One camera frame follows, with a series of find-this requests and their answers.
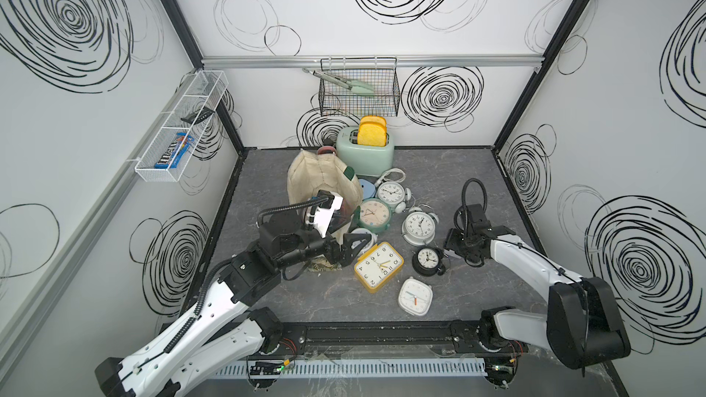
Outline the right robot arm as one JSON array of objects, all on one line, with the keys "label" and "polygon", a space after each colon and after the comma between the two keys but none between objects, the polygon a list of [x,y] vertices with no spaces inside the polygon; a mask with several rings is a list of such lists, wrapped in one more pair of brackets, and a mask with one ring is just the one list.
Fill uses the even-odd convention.
[{"label": "right robot arm", "polygon": [[446,249],[476,266],[487,260],[510,269],[546,303],[544,314],[513,307],[485,310],[478,337],[487,350],[522,342],[553,353],[569,369],[628,357],[632,346],[612,289],[551,261],[506,226],[494,226],[480,204],[454,214]]}]

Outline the black twin bell clock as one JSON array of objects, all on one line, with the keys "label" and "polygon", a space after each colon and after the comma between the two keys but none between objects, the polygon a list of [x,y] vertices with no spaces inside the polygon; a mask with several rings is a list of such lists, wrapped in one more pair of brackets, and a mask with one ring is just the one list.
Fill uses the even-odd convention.
[{"label": "black twin bell clock", "polygon": [[443,252],[438,248],[421,247],[412,257],[413,270],[422,277],[442,276],[447,271],[443,257]]}]

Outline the white square clock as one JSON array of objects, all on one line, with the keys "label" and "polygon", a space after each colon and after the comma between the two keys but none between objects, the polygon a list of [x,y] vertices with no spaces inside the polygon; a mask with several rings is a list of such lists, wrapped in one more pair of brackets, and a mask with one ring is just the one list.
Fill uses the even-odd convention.
[{"label": "white square clock", "polygon": [[425,316],[433,300],[433,290],[424,282],[409,278],[402,284],[398,294],[399,307],[414,316]]}]

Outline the cream canvas tote bag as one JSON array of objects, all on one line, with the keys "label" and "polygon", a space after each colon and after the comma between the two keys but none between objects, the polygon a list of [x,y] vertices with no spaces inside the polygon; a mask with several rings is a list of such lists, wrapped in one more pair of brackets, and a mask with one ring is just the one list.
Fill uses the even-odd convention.
[{"label": "cream canvas tote bag", "polygon": [[344,244],[355,213],[362,204],[363,192],[352,167],[335,154],[315,154],[301,150],[290,164],[287,174],[290,204],[301,203],[324,194],[340,196],[342,204],[328,232],[336,243]]}]

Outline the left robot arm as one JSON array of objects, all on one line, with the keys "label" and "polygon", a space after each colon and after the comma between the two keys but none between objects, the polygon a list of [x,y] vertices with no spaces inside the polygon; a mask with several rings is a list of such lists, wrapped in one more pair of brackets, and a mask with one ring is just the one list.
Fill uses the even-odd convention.
[{"label": "left robot arm", "polygon": [[261,211],[259,237],[204,279],[196,303],[144,347],[95,369],[106,396],[184,396],[228,363],[275,351],[283,325],[255,304],[288,267],[324,257],[350,265],[370,240],[355,233],[360,210],[344,215],[316,200]]}]

